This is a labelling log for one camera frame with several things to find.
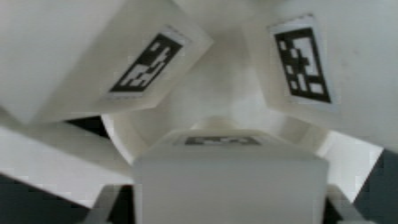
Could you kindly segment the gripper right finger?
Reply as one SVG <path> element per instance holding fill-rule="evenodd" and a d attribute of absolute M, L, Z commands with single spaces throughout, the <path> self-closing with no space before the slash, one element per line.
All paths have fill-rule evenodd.
<path fill-rule="evenodd" d="M 358 210 L 348 200 L 348 197 L 335 185 L 326 186 L 326 199 L 341 216 L 337 224 L 373 224 L 358 213 Z"/>

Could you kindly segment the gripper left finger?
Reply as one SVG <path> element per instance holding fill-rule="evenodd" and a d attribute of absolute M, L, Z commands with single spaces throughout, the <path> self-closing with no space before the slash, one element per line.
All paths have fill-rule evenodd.
<path fill-rule="evenodd" d="M 97 199 L 94 202 L 94 207 L 78 224 L 111 224 L 110 213 L 113 210 L 113 205 L 118 197 L 120 186 L 106 185 L 101 189 Z"/>

